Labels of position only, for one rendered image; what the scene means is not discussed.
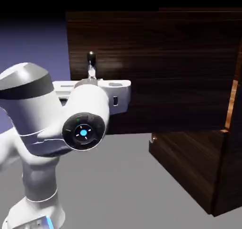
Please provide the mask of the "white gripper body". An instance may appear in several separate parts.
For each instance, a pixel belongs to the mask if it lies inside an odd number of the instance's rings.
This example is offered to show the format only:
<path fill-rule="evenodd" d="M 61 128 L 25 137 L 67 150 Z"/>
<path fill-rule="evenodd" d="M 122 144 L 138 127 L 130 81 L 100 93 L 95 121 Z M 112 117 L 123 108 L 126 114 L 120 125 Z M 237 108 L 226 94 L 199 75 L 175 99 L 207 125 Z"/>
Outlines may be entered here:
<path fill-rule="evenodd" d="M 87 84 L 90 79 L 79 81 L 54 81 L 53 86 L 57 97 L 64 106 L 76 85 Z M 98 87 L 102 88 L 109 98 L 110 115 L 124 113 L 128 110 L 131 94 L 130 80 L 97 80 Z"/>

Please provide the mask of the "dark shiny metal door handle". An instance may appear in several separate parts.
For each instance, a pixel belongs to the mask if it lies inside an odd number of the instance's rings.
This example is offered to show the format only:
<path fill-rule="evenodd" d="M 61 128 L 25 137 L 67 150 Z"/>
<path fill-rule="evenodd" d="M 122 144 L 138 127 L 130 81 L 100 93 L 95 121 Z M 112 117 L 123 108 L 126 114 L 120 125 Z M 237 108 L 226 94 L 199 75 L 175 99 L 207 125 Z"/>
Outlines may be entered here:
<path fill-rule="evenodd" d="M 87 53 L 87 75 L 89 79 L 96 79 L 96 54 L 93 51 Z"/>

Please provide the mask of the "large dark wood cabinet door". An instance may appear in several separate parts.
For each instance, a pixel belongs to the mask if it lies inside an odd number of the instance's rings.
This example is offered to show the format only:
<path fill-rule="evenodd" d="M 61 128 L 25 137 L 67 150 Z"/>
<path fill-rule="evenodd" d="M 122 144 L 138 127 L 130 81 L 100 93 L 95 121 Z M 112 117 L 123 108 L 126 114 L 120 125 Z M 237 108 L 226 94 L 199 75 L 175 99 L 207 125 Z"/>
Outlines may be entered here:
<path fill-rule="evenodd" d="M 242 42 L 240 9 L 70 11 L 70 77 L 131 81 L 131 101 L 111 116 L 109 134 L 225 127 Z"/>

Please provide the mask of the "small dark wood cabinet door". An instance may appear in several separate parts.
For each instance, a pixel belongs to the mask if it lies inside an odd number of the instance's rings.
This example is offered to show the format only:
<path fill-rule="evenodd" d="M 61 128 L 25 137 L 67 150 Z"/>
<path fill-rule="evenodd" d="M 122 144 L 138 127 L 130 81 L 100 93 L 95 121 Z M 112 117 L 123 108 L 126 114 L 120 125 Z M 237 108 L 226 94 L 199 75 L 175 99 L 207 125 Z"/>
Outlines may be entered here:
<path fill-rule="evenodd" d="M 225 130 L 153 133 L 150 154 L 203 208 L 215 215 L 222 158 L 227 143 Z"/>

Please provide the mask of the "dark wood cabinet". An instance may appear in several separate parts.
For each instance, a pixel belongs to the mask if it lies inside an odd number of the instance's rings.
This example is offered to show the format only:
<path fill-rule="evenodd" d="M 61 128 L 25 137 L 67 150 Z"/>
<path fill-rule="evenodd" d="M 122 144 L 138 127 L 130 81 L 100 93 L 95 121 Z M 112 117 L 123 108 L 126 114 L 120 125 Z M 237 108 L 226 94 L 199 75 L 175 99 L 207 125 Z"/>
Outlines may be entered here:
<path fill-rule="evenodd" d="M 222 158 L 216 214 L 213 215 L 219 216 L 242 207 L 242 8 L 187 9 L 185 13 L 235 23 L 236 27 L 232 29 L 232 32 L 240 35 L 233 66 L 229 103 L 225 114 L 225 126 L 219 129 L 228 132 Z"/>

